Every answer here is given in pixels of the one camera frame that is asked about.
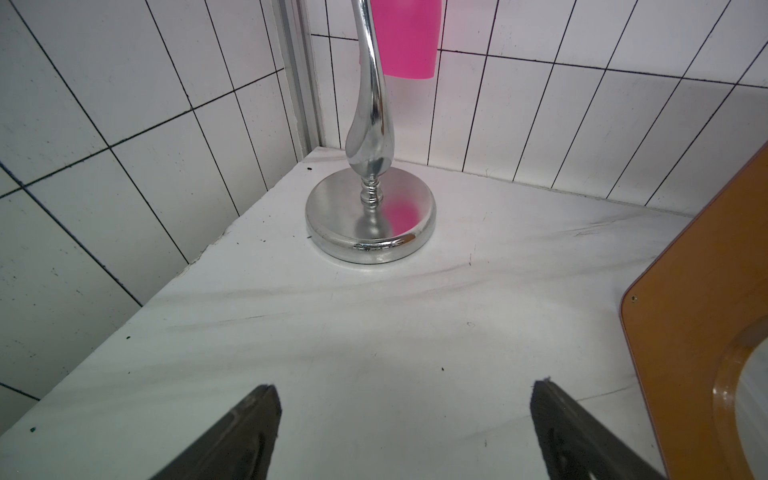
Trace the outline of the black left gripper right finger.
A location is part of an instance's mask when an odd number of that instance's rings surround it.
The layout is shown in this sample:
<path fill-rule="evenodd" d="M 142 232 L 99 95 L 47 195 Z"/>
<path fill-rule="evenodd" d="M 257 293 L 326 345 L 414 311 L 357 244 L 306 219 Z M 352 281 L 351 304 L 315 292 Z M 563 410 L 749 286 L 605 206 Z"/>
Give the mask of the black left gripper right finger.
<path fill-rule="evenodd" d="M 663 477 L 549 379 L 534 383 L 530 411 L 551 479 Z"/>

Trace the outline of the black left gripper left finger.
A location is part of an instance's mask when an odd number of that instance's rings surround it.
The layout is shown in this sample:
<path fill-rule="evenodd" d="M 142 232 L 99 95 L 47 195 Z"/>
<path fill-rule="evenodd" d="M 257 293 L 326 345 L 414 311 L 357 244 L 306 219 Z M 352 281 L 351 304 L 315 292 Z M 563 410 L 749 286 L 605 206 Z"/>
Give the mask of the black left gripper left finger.
<path fill-rule="evenodd" d="M 154 477 L 265 479 L 281 416 L 276 387 L 259 385 Z"/>

